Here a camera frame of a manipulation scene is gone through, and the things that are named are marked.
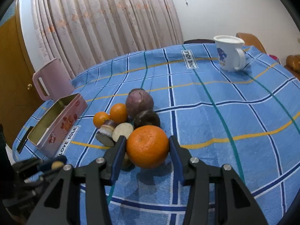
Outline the brown leather sofa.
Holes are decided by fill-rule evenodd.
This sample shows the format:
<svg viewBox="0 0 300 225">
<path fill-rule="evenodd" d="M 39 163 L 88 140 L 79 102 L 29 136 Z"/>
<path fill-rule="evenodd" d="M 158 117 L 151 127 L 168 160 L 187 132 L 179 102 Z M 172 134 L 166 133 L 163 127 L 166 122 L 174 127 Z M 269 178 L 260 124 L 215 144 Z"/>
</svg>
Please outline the brown leather sofa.
<svg viewBox="0 0 300 225">
<path fill-rule="evenodd" d="M 300 80 L 300 55 L 289 55 L 284 66 L 290 71 L 298 80 Z"/>
</svg>

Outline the pink metal tin box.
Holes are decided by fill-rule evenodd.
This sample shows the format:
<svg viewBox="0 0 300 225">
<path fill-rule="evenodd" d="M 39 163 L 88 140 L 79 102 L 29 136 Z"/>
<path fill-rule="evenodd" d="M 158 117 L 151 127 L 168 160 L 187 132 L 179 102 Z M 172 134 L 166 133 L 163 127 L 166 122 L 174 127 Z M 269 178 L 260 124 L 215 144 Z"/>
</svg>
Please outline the pink metal tin box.
<svg viewBox="0 0 300 225">
<path fill-rule="evenodd" d="M 87 103 L 79 93 L 57 100 L 30 131 L 28 140 L 46 157 L 54 157 L 86 108 Z"/>
</svg>

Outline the dark round stool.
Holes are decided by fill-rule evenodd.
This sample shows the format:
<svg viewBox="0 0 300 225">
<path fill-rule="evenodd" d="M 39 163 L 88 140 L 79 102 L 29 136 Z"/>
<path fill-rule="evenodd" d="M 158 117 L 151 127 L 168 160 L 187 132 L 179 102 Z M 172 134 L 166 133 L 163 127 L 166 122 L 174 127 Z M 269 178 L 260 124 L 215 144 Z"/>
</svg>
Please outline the dark round stool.
<svg viewBox="0 0 300 225">
<path fill-rule="evenodd" d="M 187 40 L 184 41 L 184 44 L 205 44 L 205 43 L 210 43 L 210 44 L 214 44 L 214 40 L 210 40 L 210 39 L 192 39 L 192 40 Z"/>
</svg>

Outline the small orange mandarin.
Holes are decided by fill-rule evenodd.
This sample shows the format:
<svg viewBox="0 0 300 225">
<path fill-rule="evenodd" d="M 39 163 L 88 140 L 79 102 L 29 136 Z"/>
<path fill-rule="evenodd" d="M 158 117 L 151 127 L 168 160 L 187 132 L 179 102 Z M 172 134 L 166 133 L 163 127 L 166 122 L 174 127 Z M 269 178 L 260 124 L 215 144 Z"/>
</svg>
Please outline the small orange mandarin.
<svg viewBox="0 0 300 225">
<path fill-rule="evenodd" d="M 100 128 L 107 120 L 110 120 L 109 114 L 106 112 L 98 112 L 93 117 L 93 124 L 96 128 Z"/>
</svg>

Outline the dark brown round fruit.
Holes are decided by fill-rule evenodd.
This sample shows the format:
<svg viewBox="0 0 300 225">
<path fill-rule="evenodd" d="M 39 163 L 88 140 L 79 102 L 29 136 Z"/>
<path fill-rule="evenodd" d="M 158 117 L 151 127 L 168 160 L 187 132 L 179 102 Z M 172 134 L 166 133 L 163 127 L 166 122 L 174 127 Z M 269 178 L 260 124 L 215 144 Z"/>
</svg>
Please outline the dark brown round fruit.
<svg viewBox="0 0 300 225">
<path fill-rule="evenodd" d="M 161 121 L 158 114 L 152 110 L 145 110 L 138 113 L 133 120 L 134 128 L 140 128 L 145 125 L 160 127 Z"/>
</svg>

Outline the tan round fruit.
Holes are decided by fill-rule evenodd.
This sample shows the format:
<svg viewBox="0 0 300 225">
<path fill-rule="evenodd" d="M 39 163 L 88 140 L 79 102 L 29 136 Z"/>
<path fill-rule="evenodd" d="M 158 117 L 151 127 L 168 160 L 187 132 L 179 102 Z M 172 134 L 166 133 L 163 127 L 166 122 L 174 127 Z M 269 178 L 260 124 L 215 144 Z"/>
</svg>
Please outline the tan round fruit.
<svg viewBox="0 0 300 225">
<path fill-rule="evenodd" d="M 126 122 L 121 123 L 114 129 L 112 133 L 112 139 L 114 142 L 117 142 L 120 136 L 124 136 L 126 137 L 126 139 L 128 139 L 128 137 L 133 131 L 134 131 L 133 125 Z"/>
</svg>

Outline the white cartoon mug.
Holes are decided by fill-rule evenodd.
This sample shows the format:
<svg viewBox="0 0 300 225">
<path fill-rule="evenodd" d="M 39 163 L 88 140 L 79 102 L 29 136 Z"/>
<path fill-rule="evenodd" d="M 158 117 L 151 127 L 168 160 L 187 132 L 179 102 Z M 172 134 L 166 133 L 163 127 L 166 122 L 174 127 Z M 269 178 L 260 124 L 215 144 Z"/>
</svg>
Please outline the white cartoon mug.
<svg viewBox="0 0 300 225">
<path fill-rule="evenodd" d="M 246 66 L 246 57 L 243 51 L 245 42 L 234 36 L 215 36 L 213 38 L 218 53 L 220 67 L 229 72 L 240 71 Z"/>
</svg>

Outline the black smartphone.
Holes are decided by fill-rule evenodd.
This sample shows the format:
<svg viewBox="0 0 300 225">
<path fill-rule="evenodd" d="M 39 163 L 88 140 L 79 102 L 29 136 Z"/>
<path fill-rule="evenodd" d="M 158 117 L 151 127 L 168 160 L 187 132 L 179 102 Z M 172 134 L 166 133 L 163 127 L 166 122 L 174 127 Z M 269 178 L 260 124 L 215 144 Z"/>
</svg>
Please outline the black smartphone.
<svg viewBox="0 0 300 225">
<path fill-rule="evenodd" d="M 20 154 L 24 148 L 24 146 L 26 145 L 26 142 L 28 141 L 28 135 L 29 133 L 31 132 L 31 130 L 33 129 L 34 127 L 33 126 L 30 126 L 28 128 L 28 130 L 26 131 L 26 133 L 24 134 L 24 136 L 22 137 L 19 145 L 17 146 L 16 150 L 17 152 Z"/>
</svg>

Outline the large orange mandarin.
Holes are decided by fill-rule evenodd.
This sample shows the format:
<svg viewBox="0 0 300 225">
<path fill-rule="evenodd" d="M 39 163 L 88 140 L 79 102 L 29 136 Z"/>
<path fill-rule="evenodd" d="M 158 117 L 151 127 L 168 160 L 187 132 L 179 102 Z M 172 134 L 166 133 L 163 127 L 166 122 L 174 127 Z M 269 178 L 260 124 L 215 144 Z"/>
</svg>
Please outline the large orange mandarin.
<svg viewBox="0 0 300 225">
<path fill-rule="evenodd" d="M 154 169 L 167 158 L 169 140 L 161 128 L 145 125 L 130 134 L 126 148 L 128 158 L 134 165 L 143 169 Z"/>
</svg>

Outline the brown wooden chair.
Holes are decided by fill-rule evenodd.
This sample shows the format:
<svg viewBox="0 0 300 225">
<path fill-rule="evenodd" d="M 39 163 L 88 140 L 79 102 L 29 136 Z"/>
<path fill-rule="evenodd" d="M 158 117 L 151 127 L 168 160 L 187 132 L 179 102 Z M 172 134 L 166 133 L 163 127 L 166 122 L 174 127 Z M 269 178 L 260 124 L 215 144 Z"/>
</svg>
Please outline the brown wooden chair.
<svg viewBox="0 0 300 225">
<path fill-rule="evenodd" d="M 237 33 L 236 37 L 244 40 L 246 46 L 254 46 L 259 51 L 266 54 L 264 46 L 255 35 L 249 33 Z"/>
</svg>

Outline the purple passion fruit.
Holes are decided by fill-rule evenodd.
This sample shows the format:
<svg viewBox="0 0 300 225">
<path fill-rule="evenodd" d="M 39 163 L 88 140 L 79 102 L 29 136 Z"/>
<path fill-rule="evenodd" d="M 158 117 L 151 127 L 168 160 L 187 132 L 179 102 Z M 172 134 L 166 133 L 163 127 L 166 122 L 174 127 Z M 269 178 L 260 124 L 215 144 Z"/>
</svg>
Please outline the purple passion fruit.
<svg viewBox="0 0 300 225">
<path fill-rule="evenodd" d="M 153 110 L 154 101 L 152 96 L 142 88 L 132 89 L 126 99 L 127 113 L 130 118 L 145 110 Z"/>
</svg>

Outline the cut purple sweet potato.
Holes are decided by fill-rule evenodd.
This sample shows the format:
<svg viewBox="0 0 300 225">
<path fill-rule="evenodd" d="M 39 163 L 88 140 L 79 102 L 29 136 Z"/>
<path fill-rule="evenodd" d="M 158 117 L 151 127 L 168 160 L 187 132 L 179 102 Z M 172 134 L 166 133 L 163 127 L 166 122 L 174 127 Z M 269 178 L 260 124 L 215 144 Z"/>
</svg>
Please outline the cut purple sweet potato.
<svg viewBox="0 0 300 225">
<path fill-rule="evenodd" d="M 97 130 L 96 139 L 106 147 L 113 147 L 115 142 L 112 134 L 116 127 L 117 124 L 113 120 L 106 120 Z"/>
</svg>

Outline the medium orange mandarin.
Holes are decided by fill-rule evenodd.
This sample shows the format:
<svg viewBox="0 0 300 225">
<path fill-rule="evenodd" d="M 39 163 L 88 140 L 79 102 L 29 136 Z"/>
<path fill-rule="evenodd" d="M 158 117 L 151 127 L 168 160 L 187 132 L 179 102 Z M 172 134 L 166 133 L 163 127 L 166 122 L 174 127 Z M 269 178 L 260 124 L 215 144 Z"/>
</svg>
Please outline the medium orange mandarin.
<svg viewBox="0 0 300 225">
<path fill-rule="evenodd" d="M 110 109 L 110 119 L 118 125 L 125 123 L 128 119 L 127 107 L 125 104 L 117 103 Z"/>
</svg>

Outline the wooden door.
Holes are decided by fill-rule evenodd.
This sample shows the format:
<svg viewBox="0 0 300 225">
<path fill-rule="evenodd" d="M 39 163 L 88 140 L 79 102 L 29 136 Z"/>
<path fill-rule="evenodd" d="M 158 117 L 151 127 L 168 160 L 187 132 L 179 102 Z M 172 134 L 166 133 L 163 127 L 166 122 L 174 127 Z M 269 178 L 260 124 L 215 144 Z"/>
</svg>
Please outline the wooden door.
<svg viewBox="0 0 300 225">
<path fill-rule="evenodd" d="M 35 71 L 25 47 L 18 12 L 18 4 L 13 2 L 1 25 L 1 124 L 9 147 L 43 104 L 33 85 Z M 27 90 L 28 84 L 32 84 L 32 89 Z"/>
</svg>

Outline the pink plastic pitcher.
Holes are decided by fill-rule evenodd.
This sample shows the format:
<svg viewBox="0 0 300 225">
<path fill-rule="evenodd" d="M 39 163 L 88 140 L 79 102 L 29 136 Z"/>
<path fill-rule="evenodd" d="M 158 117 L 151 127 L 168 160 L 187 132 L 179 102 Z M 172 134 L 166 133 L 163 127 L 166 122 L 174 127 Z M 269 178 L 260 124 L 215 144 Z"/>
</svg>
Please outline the pink plastic pitcher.
<svg viewBox="0 0 300 225">
<path fill-rule="evenodd" d="M 39 85 L 39 78 L 44 82 L 49 95 L 43 93 L 42 87 Z M 70 82 L 70 76 L 59 58 L 54 58 L 41 67 L 40 70 L 33 74 L 32 80 L 43 101 L 57 101 L 74 91 L 74 86 Z"/>
</svg>

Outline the brass door knob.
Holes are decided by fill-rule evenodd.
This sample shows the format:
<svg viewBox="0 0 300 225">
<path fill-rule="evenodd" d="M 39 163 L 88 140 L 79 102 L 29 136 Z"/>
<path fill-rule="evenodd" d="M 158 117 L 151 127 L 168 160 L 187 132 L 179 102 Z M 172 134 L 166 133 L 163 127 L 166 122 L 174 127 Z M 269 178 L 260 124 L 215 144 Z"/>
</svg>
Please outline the brass door knob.
<svg viewBox="0 0 300 225">
<path fill-rule="evenodd" d="M 28 85 L 27 85 L 27 90 L 32 89 L 32 87 L 33 87 L 32 84 L 28 84 Z"/>
</svg>

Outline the pink floral curtain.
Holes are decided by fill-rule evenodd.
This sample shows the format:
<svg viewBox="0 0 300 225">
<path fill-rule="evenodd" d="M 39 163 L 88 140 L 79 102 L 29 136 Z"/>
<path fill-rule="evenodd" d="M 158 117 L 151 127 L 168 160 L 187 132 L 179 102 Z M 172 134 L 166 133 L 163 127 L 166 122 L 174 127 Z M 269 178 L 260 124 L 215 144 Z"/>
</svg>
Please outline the pink floral curtain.
<svg viewBox="0 0 300 225">
<path fill-rule="evenodd" d="M 43 62 L 71 78 L 115 57 L 183 42 L 173 0 L 31 0 Z"/>
</svg>

